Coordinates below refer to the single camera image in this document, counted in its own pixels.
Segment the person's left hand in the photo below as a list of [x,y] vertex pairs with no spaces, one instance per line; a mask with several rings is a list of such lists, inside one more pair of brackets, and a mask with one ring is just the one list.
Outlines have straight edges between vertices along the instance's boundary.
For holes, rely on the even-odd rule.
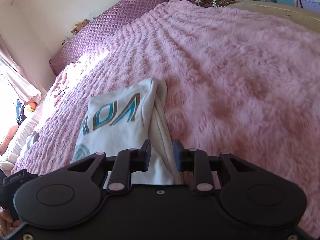
[[22,222],[20,220],[13,220],[10,213],[1,207],[0,210],[0,224],[1,224],[1,237],[7,237],[14,232]]

